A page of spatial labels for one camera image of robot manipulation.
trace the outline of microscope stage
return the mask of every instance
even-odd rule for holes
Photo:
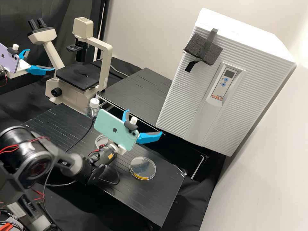
[[[100,68],[91,63],[71,64],[57,70],[56,72],[56,76],[59,79],[82,91],[95,87],[99,82],[99,75]]]

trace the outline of plastic bottle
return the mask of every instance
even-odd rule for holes
[[[99,111],[99,99],[92,98],[90,99],[90,111],[91,111],[91,117],[97,117],[98,111]]]

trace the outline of digital display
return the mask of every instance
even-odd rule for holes
[[[229,78],[233,78],[233,76],[234,76],[234,72],[232,72],[232,71],[229,71],[229,70],[226,70],[226,72],[225,72],[225,76],[226,77],[229,77]]]

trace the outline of black motor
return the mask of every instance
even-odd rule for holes
[[[0,133],[0,161],[24,188],[30,188],[51,168],[53,156],[26,128],[15,126]]]

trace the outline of glass petri dish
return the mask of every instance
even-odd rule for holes
[[[108,143],[108,138],[105,137],[103,134],[100,134],[95,140],[96,148],[99,148],[101,144],[107,144],[107,143]]]
[[[156,166],[147,157],[135,157],[129,165],[129,170],[139,180],[150,180],[155,176]]]

